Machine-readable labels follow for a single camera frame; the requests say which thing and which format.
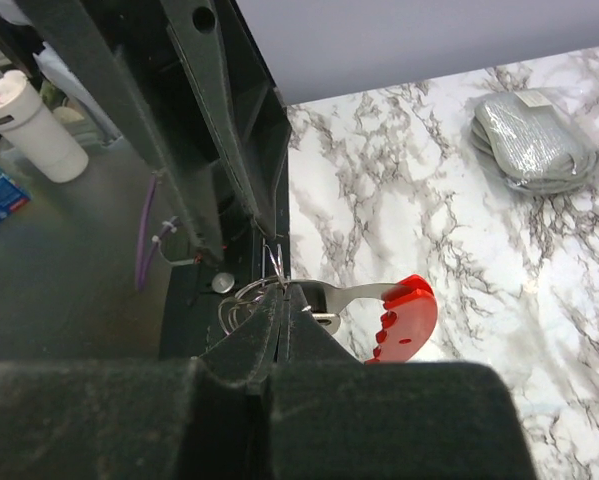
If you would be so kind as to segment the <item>steel key organizer red handle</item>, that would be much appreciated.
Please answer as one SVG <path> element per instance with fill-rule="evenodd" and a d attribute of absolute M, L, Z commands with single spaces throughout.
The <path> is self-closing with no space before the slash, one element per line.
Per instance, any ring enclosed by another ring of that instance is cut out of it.
<path fill-rule="evenodd" d="M 374 304 L 379 319 L 376 321 L 373 350 L 367 360 L 369 364 L 405 363 L 411 360 L 428 343 L 436 329 L 439 307 L 435 293 L 430 284 L 417 274 L 392 283 L 337 287 L 322 280 L 292 279 L 284 269 L 280 246 L 266 245 L 264 258 L 272 272 L 239 288 L 220 302 L 218 320 L 224 334 L 234 333 L 254 314 L 269 288 L 285 290 L 290 286 L 300 288 L 306 302 L 300 310 L 309 314 L 312 320 L 311 303 L 317 296 L 324 296 L 328 307 L 340 315 L 341 326 L 342 316 L 352 305 Z"/>

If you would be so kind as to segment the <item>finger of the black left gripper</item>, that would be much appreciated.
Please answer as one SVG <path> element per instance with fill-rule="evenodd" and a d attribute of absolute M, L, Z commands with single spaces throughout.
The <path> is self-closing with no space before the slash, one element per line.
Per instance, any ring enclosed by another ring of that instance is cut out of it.
<path fill-rule="evenodd" d="M 113 48 L 82 1 L 17 5 L 138 155 L 166 183 L 166 196 L 206 262 L 224 259 L 211 166 L 124 47 Z"/>
<path fill-rule="evenodd" d="M 252 223 L 273 235 L 291 127 L 250 29 L 234 1 L 165 1 L 162 8 L 232 189 Z"/>

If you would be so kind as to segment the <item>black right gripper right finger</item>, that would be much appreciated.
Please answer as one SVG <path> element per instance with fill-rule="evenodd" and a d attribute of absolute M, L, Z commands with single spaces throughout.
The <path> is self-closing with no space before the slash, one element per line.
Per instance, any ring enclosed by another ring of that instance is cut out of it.
<path fill-rule="evenodd" d="M 367 361 L 304 310 L 290 307 L 267 380 L 267 479 L 532 479 L 511 395 L 491 368 L 414 360 L 437 302 L 426 284 L 397 284 Z"/>

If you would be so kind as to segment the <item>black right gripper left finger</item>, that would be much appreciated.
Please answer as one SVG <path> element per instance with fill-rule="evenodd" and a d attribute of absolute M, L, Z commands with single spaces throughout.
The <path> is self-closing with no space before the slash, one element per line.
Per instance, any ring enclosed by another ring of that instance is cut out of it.
<path fill-rule="evenodd" d="M 0 363 L 0 479 L 268 479 L 261 357 L 219 368 L 279 324 L 270 289 L 240 331 L 174 361 Z"/>

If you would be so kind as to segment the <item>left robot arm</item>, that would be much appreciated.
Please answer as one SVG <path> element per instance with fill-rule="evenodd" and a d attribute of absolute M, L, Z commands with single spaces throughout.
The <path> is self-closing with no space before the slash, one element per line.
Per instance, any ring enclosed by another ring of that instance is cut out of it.
<path fill-rule="evenodd" d="M 218 263 L 278 230 L 291 127 L 234 1 L 22 1 L 44 73 L 161 178 L 193 249 Z"/>

